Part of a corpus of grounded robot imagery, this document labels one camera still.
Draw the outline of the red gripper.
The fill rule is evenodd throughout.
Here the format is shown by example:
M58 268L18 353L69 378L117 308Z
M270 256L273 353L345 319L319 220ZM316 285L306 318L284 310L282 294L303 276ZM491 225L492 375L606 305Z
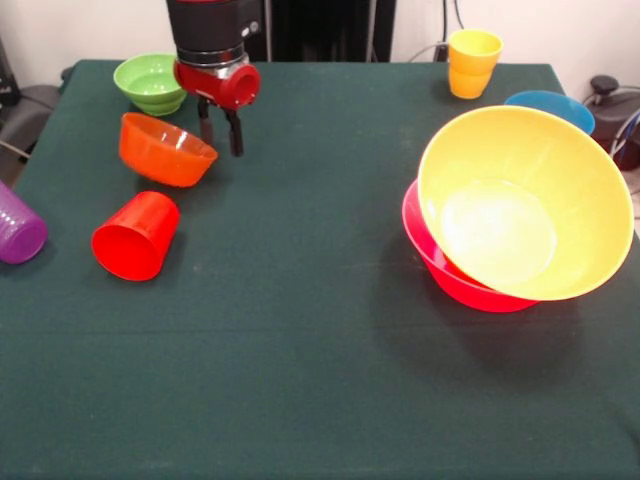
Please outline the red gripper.
M208 145L214 142L214 130L209 117L209 101L220 108L242 108L253 103L260 91L261 76L250 63L237 63L230 69L198 69L176 60L174 77L187 92L198 99L200 138ZM230 126L230 150L233 156L244 153L242 125L236 110L225 109Z

